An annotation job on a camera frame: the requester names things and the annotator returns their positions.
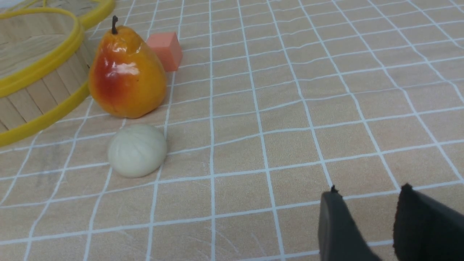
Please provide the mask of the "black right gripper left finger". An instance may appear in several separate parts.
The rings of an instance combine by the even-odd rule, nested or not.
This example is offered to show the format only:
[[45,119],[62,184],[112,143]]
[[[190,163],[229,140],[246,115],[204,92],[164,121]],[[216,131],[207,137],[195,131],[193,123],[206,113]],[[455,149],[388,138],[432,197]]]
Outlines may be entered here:
[[335,186],[320,197],[318,224],[321,261],[380,261],[367,245]]

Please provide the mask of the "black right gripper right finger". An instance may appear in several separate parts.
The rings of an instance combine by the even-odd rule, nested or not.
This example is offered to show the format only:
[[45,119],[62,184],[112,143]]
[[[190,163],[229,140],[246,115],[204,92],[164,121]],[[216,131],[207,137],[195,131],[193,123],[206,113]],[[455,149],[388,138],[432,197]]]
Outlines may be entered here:
[[463,214],[407,183],[397,203],[393,249],[400,261],[462,261]]

